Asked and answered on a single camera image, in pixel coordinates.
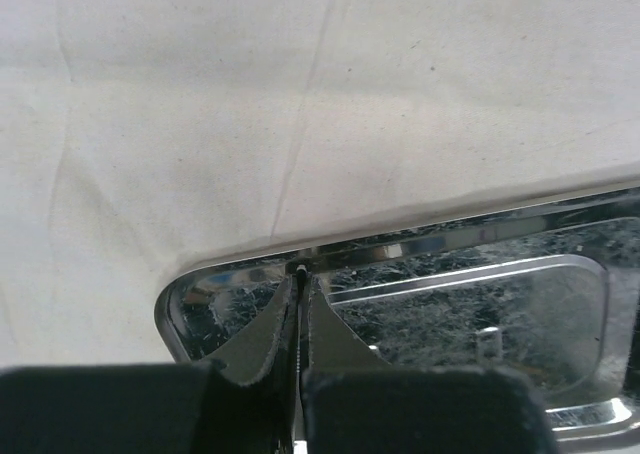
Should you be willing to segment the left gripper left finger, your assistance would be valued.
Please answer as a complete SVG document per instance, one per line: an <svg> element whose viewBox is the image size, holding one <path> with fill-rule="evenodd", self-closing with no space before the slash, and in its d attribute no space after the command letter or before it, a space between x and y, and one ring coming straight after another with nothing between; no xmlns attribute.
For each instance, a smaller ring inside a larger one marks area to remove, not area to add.
<svg viewBox="0 0 640 454"><path fill-rule="evenodd" d="M1 450L292 452L292 278L201 361L3 372Z"/></svg>

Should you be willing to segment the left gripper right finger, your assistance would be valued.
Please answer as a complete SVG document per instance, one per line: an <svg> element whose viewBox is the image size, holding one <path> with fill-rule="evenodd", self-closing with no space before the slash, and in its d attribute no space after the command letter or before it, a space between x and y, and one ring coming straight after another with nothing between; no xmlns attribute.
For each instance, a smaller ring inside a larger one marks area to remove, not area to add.
<svg viewBox="0 0 640 454"><path fill-rule="evenodd" d="M306 279L301 401L310 453L552 453L529 379L503 367L407 369L376 355Z"/></svg>

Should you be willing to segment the steel scalpel handle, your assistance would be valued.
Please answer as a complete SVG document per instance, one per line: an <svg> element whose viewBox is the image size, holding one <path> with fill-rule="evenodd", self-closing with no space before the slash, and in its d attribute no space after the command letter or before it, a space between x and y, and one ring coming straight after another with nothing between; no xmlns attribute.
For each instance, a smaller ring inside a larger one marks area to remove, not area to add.
<svg viewBox="0 0 640 454"><path fill-rule="evenodd" d="M306 453L306 437L304 426L304 412L302 403L302 375L308 366L308 327L306 285L308 271L301 264L296 268L296 283L298 295L298 351L296 361L296 404L293 425L293 452Z"/></svg>

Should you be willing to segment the stainless steel instrument tray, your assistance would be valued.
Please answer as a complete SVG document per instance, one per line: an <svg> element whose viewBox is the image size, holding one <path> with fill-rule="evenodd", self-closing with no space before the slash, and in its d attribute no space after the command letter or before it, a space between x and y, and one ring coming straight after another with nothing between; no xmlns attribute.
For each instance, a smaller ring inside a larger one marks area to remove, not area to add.
<svg viewBox="0 0 640 454"><path fill-rule="evenodd" d="M638 451L637 187L195 267L156 302L172 357L221 347L300 268L391 364L504 364L563 451Z"/></svg>

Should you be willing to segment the beige surgical drape cloth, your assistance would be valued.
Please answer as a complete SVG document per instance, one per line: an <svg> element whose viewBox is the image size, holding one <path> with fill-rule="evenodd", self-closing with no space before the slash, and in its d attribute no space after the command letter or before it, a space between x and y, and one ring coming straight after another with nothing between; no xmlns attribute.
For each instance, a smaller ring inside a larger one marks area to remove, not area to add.
<svg viewBox="0 0 640 454"><path fill-rule="evenodd" d="M639 0L1 0L1 363L163 362L216 258L639 176Z"/></svg>

